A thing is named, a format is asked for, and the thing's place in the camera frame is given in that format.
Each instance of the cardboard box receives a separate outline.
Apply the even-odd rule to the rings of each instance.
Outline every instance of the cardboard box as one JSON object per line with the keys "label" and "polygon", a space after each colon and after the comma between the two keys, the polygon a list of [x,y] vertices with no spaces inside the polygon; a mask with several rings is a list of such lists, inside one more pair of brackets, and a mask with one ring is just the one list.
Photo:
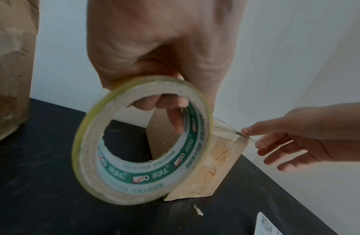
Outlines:
{"label": "cardboard box", "polygon": [[[146,129],[155,160],[174,145],[179,134],[171,126],[165,110],[156,109]],[[214,130],[208,151],[194,172],[176,189],[164,196],[165,201],[188,197],[211,196],[238,160],[249,142],[232,127],[214,118]]]}
{"label": "cardboard box", "polygon": [[27,118],[39,0],[0,0],[0,140]]}

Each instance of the white card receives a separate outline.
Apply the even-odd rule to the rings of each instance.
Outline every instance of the white card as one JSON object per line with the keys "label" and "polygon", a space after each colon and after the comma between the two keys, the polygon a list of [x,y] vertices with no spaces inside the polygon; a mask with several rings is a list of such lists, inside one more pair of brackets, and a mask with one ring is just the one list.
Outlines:
{"label": "white card", "polygon": [[283,235],[266,216],[259,212],[256,218],[254,235]]}

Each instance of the black table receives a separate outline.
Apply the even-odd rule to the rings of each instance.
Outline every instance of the black table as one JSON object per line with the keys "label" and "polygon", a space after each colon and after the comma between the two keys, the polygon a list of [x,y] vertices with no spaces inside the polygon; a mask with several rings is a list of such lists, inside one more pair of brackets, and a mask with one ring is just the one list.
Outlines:
{"label": "black table", "polygon": [[[83,116],[31,100],[28,122],[0,142],[0,235],[252,235],[260,211],[284,235],[336,234],[244,156],[211,197],[105,203],[87,193],[72,171],[72,142]],[[143,128],[112,121],[105,136],[114,137],[108,147],[118,156],[150,159]]]}

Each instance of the debris on table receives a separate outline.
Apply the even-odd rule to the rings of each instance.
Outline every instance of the debris on table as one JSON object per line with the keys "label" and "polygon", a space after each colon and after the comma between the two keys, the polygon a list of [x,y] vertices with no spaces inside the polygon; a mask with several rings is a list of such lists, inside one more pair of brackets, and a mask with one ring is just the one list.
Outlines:
{"label": "debris on table", "polygon": [[197,212],[197,215],[203,215],[203,213],[201,212],[201,210],[198,209],[196,205],[194,205],[193,208],[194,208],[194,210]]}

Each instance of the skin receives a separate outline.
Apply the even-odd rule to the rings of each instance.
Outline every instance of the skin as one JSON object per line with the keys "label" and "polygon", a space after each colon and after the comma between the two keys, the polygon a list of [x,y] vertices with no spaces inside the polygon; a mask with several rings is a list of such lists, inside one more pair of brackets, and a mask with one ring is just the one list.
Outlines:
{"label": "skin", "polygon": [[281,171],[322,162],[360,161],[360,103],[297,108],[241,131],[249,136],[264,135],[255,146],[260,156],[270,153],[264,160],[267,165],[307,151],[279,164]]}
{"label": "skin", "polygon": [[[87,53],[103,87],[135,75],[168,75],[199,88],[214,109],[217,91],[233,61],[246,0],[89,0]],[[183,132],[180,107],[171,94],[132,104],[165,108]]]}

